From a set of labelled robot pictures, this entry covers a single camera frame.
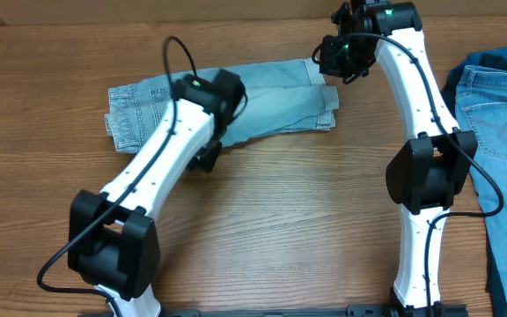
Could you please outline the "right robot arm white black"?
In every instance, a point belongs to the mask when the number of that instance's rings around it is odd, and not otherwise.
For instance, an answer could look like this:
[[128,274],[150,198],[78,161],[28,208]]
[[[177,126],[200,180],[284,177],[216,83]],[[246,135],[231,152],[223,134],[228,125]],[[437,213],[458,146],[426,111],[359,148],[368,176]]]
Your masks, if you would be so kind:
[[348,85],[384,71],[398,107],[405,143],[386,168],[386,187],[400,211],[400,261],[384,316],[466,316],[443,303],[438,268],[443,231],[477,149],[438,90],[423,23],[411,2],[349,1],[332,13],[337,27],[312,53],[320,73]]

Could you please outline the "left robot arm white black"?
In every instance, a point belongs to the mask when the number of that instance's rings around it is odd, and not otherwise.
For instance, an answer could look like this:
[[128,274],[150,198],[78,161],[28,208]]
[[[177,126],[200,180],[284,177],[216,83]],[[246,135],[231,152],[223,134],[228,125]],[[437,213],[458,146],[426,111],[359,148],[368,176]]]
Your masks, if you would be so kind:
[[192,74],[173,84],[165,118],[127,167],[98,194],[70,206],[68,265],[105,297],[113,316],[159,316],[151,284],[160,262],[156,221],[182,173],[213,169],[221,137],[243,110],[239,75]]

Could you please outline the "light blue denim shorts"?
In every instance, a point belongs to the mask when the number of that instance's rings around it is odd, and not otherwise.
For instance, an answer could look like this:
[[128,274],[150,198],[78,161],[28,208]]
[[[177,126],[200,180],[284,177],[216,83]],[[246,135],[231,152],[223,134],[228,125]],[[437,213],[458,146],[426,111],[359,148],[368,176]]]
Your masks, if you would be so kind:
[[[246,86],[246,110],[221,138],[230,147],[252,138],[335,127],[338,92],[310,59],[230,66]],[[135,154],[151,137],[171,101],[165,75],[108,90],[107,134],[120,153]]]

